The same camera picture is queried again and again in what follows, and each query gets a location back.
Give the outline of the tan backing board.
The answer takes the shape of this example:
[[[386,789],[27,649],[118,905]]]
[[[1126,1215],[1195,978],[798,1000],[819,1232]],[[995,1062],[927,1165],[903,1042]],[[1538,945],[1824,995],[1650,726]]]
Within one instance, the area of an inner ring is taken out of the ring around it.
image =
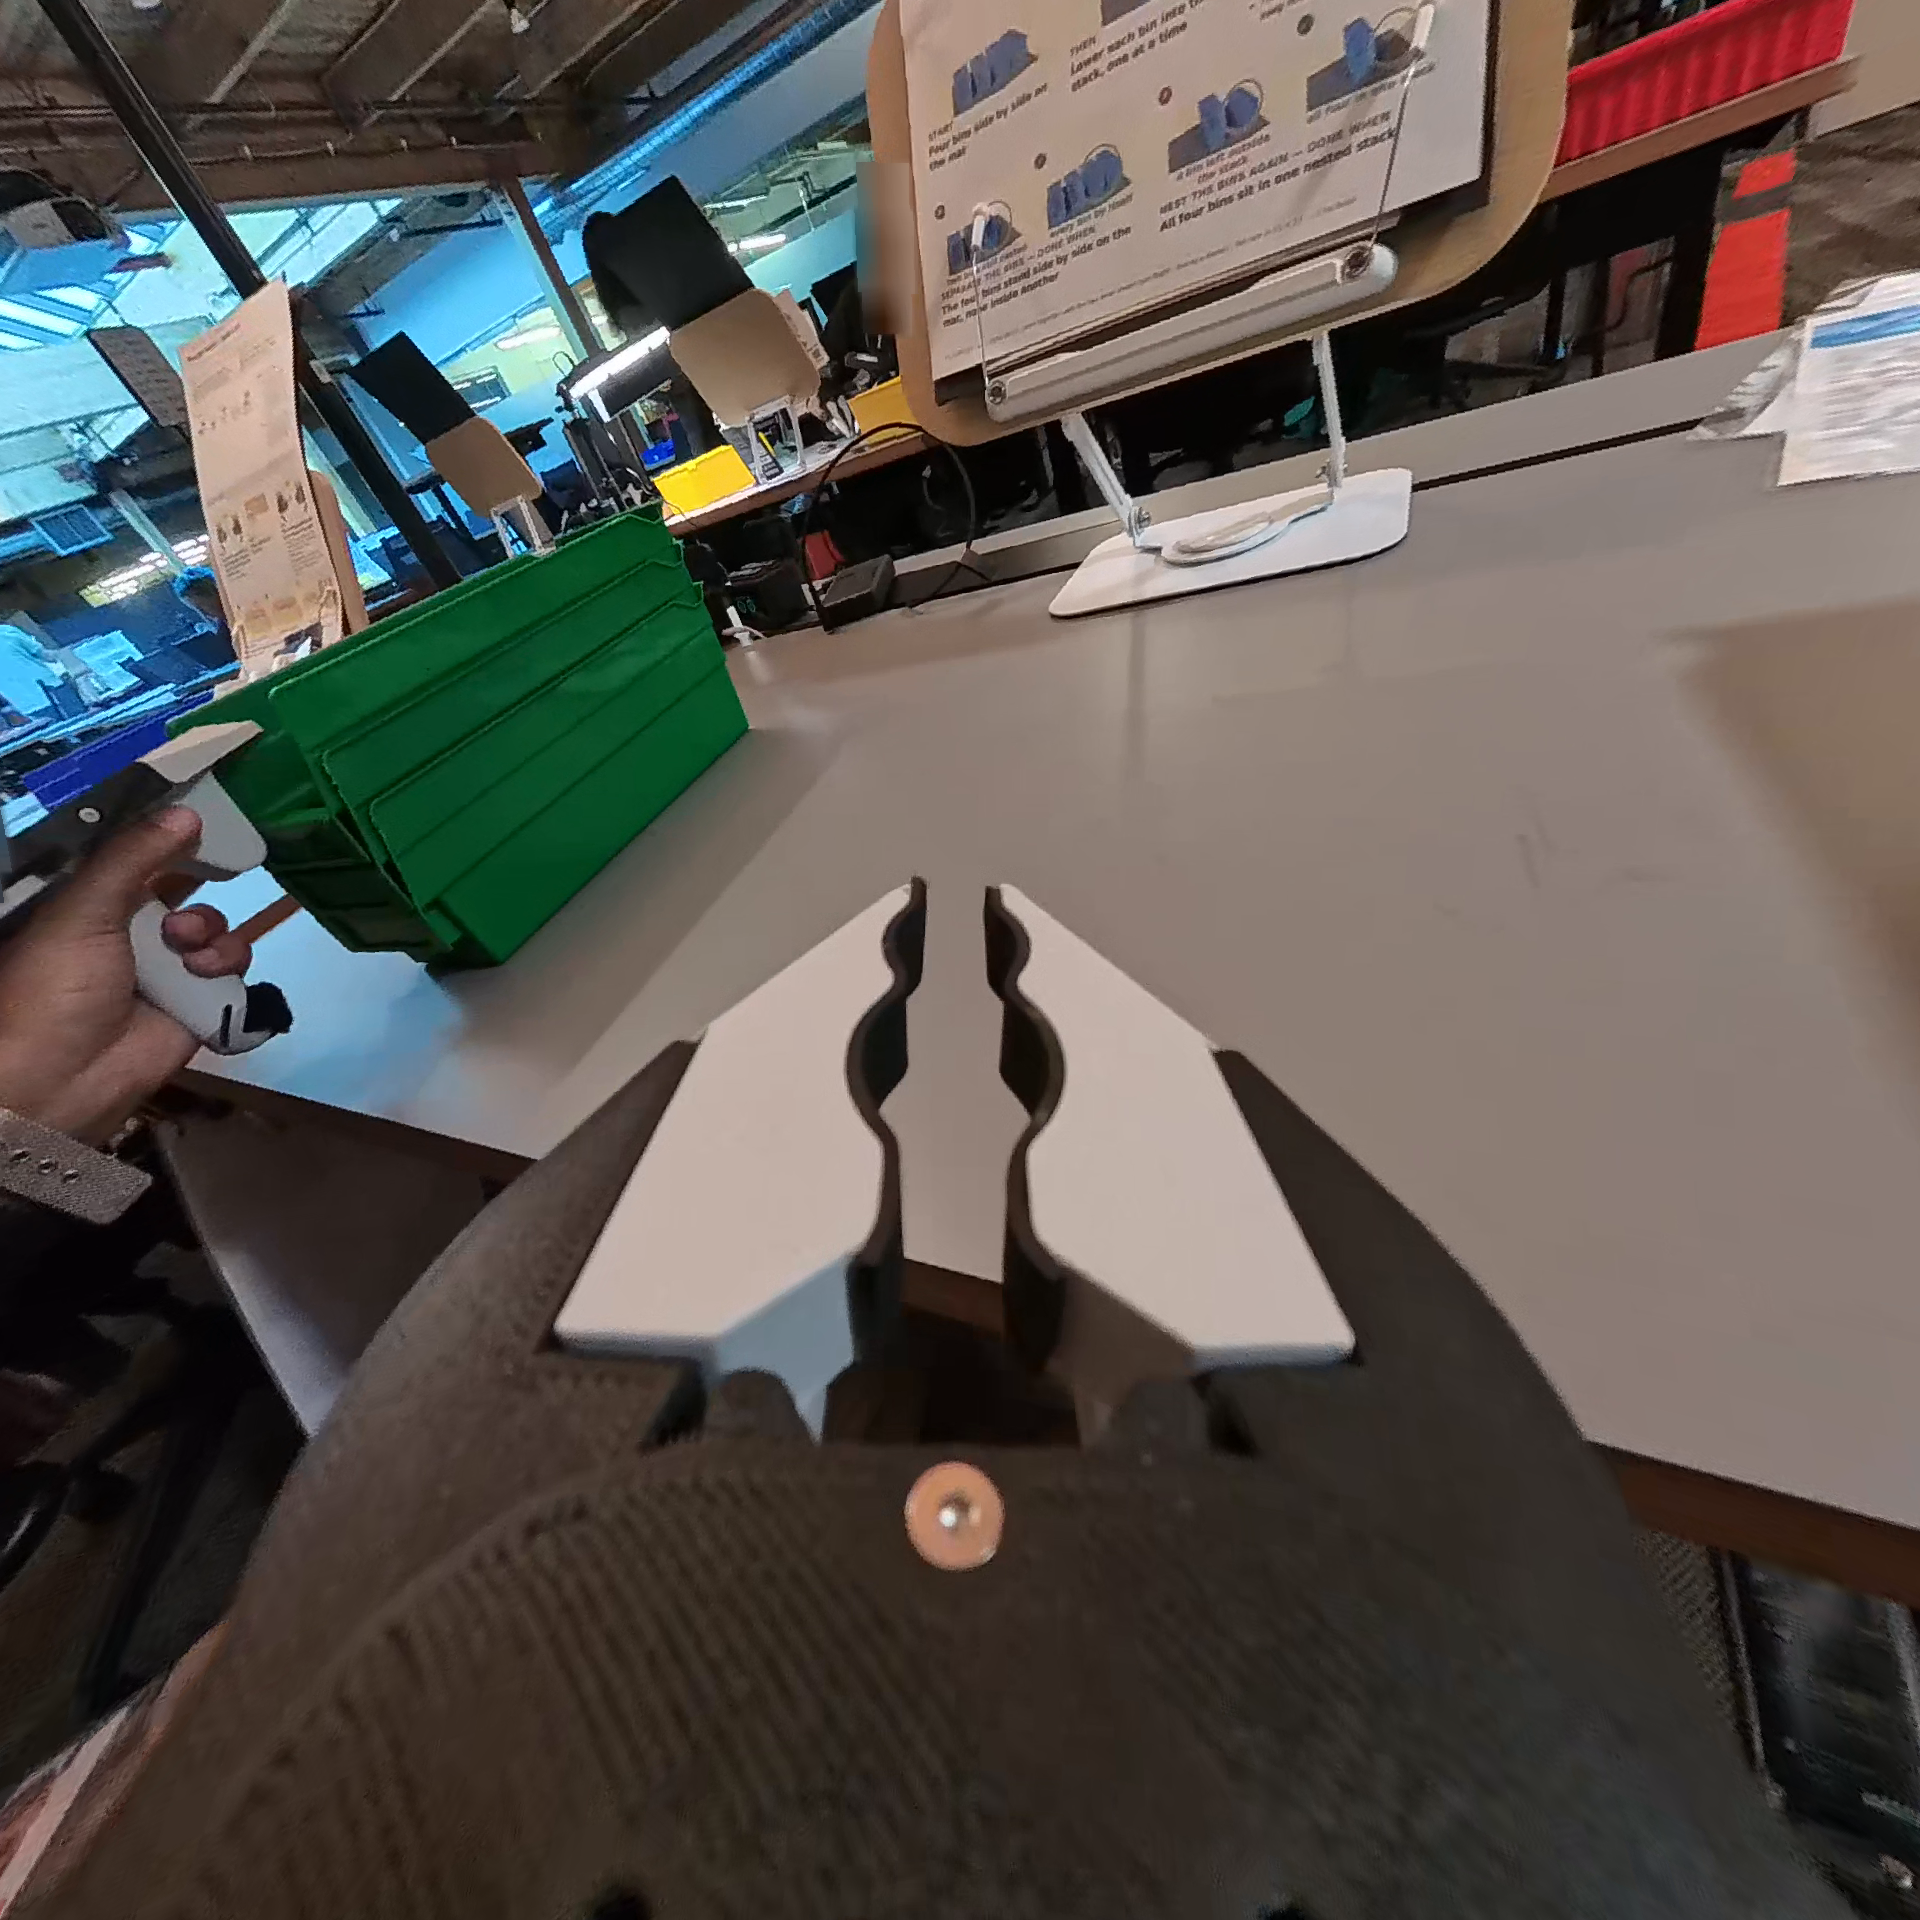
[[[1495,259],[1546,193],[1564,129],[1570,18],[1572,6],[1564,2],[1500,6],[1486,201],[1476,208],[1411,211],[1388,234],[1400,253],[1400,273],[1369,296],[1354,296],[1319,312],[1308,312],[1302,303],[1265,306],[1257,310],[1259,326],[1247,326],[1235,339],[1216,329],[1228,296],[1210,303],[1183,301],[1111,342],[1095,342],[1089,350],[1095,367],[1081,376],[1076,391],[1054,399],[1008,399],[995,411],[986,374],[964,373],[946,382],[932,374],[922,272],[907,266],[910,288],[897,346],[903,395],[918,427],[948,446],[979,446],[1064,417],[1067,411],[1105,407],[1299,344],[1321,326],[1382,319],[1454,291]]]

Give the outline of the black light flag panel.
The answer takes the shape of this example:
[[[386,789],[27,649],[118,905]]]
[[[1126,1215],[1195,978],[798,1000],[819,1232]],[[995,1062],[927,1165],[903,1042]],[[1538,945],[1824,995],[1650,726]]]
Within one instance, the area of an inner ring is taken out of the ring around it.
[[[625,342],[675,330],[752,289],[752,278],[679,176],[583,221],[593,289]]]

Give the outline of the black slanted pole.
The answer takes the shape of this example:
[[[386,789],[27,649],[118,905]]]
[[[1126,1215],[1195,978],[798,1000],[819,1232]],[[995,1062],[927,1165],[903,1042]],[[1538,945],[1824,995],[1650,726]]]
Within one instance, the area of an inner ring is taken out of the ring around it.
[[[172,203],[184,211],[211,257],[231,281],[231,288],[240,296],[259,295],[267,286],[267,278],[249,247],[226,218],[223,203],[211,195],[203,178],[180,149],[177,133],[137,82],[128,62],[113,48],[88,3],[39,2],[39,11],[60,33],[71,56],[75,56],[83,75],[104,94],[113,118],[124,137],[128,137],[135,155],[146,161]],[[299,326],[295,326],[295,382],[318,411],[326,430],[338,441],[350,466],[368,481],[378,504],[391,517],[400,539],[407,541],[431,582],[440,590],[458,584],[462,581],[459,568],[444,551],[441,539],[433,533],[433,525],[407,493],[399,472],[390,466],[390,458],[374,441],[353,401],[304,344]]]

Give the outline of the white paper sheet blue header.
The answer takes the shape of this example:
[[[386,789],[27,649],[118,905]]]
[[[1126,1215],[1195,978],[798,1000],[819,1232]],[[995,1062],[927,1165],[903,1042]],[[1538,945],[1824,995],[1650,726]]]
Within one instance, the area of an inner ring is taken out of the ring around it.
[[[1784,488],[1919,470],[1919,272],[1842,282],[1690,432],[1779,441]]]

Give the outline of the red ribbed bin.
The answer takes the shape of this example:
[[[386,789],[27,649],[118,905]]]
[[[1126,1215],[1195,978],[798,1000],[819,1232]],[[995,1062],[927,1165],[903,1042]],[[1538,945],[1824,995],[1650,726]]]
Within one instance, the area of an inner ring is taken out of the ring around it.
[[[1569,71],[1555,161],[1660,133],[1842,56],[1852,2],[1727,2]]]

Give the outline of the grey desk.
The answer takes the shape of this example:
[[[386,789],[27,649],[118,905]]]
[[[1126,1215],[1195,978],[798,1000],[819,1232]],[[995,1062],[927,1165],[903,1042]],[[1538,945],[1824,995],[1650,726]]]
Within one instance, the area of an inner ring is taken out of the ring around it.
[[[1915,1601],[1915,475],[1690,430],[1768,342],[1355,446],[1355,566],[1081,619],[1089,535],[732,658],[752,731],[507,966],[307,921],[295,1033],[185,1077],[188,1214],[304,1426],[478,1210],[910,875],[903,1246],[988,1319],[1014,882],[1463,1262],[1636,1517]]]

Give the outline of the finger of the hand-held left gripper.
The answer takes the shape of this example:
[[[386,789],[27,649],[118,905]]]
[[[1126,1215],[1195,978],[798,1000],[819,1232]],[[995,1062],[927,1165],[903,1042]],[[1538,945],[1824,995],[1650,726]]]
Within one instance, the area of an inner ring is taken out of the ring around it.
[[[207,725],[166,737],[132,765],[132,789],[191,789],[262,737],[262,725]]]

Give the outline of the led light bar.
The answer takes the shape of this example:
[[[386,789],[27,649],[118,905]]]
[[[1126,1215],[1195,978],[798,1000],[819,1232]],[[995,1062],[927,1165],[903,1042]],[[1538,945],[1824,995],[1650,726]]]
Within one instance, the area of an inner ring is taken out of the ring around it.
[[[654,326],[632,342],[593,353],[561,376],[558,392],[564,401],[600,392],[615,383],[619,392],[651,392],[671,376],[671,330]]]

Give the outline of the white document stand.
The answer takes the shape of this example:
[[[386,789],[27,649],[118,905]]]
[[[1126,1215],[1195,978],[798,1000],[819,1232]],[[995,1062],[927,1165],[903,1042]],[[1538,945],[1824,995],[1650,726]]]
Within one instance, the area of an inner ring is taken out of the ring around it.
[[[1090,551],[1051,599],[1054,616],[1152,608],[1195,591],[1259,584],[1371,560],[1408,535],[1408,467],[1350,475],[1350,442],[1338,399],[1332,318],[1388,291],[1401,264],[1376,237],[1294,259],[1231,295],[1164,319],[1038,359],[982,353],[988,414],[998,422],[1051,417],[1095,480],[1121,533]],[[1299,330],[1312,350],[1315,391],[1329,424],[1329,457],[1311,486],[1265,493],[1235,507],[1159,519],[1132,493],[1105,451],[1089,407],[1132,389],[1155,389],[1180,359],[1228,360],[1268,333]]]

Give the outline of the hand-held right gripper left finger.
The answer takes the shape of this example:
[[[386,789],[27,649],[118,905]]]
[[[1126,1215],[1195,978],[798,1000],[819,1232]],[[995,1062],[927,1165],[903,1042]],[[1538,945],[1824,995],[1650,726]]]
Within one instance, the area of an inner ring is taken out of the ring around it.
[[[779,1381],[812,1435],[900,1301],[900,1146],[929,886],[910,880],[728,1008],[679,1080],[553,1322],[594,1359],[700,1384]]]

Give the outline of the tan poster stand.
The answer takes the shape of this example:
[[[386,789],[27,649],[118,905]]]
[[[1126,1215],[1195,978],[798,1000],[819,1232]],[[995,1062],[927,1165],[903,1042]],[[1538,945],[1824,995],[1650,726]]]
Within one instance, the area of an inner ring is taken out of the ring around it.
[[[310,463],[295,312],[282,278],[180,350],[188,435],[246,680],[263,680],[368,623],[340,499]]]

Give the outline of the stack of green bins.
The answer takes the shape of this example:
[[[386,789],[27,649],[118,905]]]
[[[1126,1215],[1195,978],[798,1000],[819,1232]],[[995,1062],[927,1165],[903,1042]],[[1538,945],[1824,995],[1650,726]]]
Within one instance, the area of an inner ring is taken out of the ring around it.
[[[625,512],[175,720],[279,889],[353,952],[514,957],[750,731],[656,509]]]

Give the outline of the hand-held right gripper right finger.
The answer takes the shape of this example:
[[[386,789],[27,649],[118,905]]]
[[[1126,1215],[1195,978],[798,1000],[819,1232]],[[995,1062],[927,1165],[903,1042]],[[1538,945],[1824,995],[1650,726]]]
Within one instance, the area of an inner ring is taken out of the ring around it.
[[[1015,885],[982,907],[1007,1165],[1002,1313],[1095,1442],[1155,1382],[1351,1361],[1358,1336],[1216,1043]]]

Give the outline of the person's left hand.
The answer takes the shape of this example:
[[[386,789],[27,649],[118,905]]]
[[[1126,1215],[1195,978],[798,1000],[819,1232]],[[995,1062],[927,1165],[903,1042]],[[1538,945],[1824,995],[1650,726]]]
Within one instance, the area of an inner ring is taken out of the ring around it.
[[[6,939],[2,1105],[105,1145],[202,1043],[137,992],[131,921],[168,903],[163,939],[193,976],[249,971],[252,945],[216,907],[188,905],[202,817],[170,807],[97,845]]]

